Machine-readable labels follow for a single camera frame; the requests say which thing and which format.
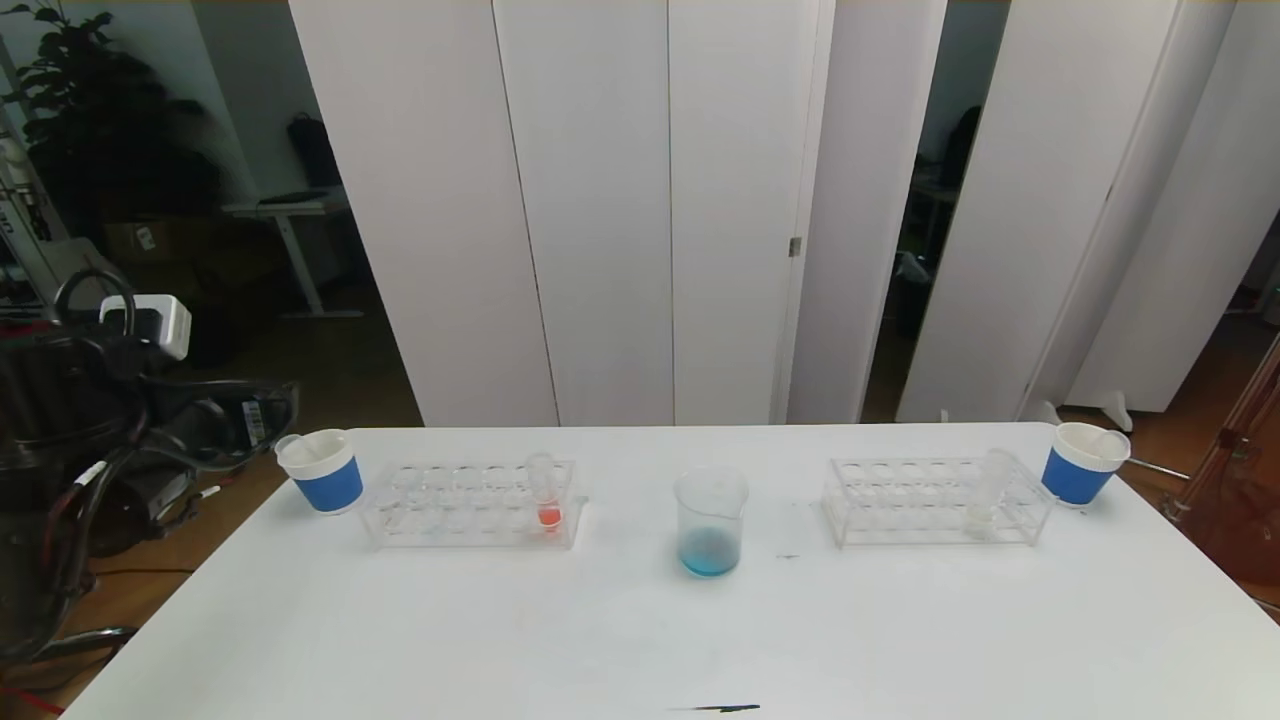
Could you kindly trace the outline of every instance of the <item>barcode label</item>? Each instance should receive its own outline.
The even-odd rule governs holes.
[[[256,400],[246,400],[241,404],[244,410],[244,428],[248,430],[250,445],[257,445],[266,439],[266,424],[262,423],[262,407]]]

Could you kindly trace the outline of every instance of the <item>white table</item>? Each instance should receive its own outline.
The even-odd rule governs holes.
[[[1280,717],[1280,629],[1124,483],[1038,547],[837,551],[827,459],[1039,468],[1043,424],[353,430],[393,460],[548,450],[591,482],[576,547],[375,552],[356,514],[280,488],[142,628],[67,720]],[[673,478],[751,482],[741,565],[673,556]]]
[[[362,318],[365,314],[358,310],[325,310],[320,300],[320,290],[316,288],[311,269],[307,266],[306,255],[302,254],[302,245],[298,241],[298,228],[294,218],[323,218],[334,213],[340,213],[351,208],[347,193],[342,186],[326,190],[321,197],[303,200],[301,202],[232,202],[223,205],[223,213],[236,218],[271,219],[280,231],[280,240],[289,254],[289,265],[293,275],[298,279],[298,287],[307,299],[308,313],[301,314],[307,318]]]

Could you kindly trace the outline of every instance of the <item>empty test tube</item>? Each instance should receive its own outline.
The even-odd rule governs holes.
[[[991,525],[1009,483],[1014,479],[1014,456],[1004,450],[989,450],[982,460],[982,473],[974,480],[973,493],[965,506],[966,519],[978,525]]]

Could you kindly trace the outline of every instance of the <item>red liquid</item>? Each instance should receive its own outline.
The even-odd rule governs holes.
[[[538,521],[541,523],[544,528],[554,528],[556,525],[559,525],[559,505],[539,505]]]

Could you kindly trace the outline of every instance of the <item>potted plant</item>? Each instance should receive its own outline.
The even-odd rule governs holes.
[[[59,1],[4,14],[50,27],[3,100],[29,102],[27,155],[73,234],[101,246],[104,223],[216,210],[219,169],[184,141],[204,108],[169,97],[146,63],[111,46],[110,13],[73,23]]]

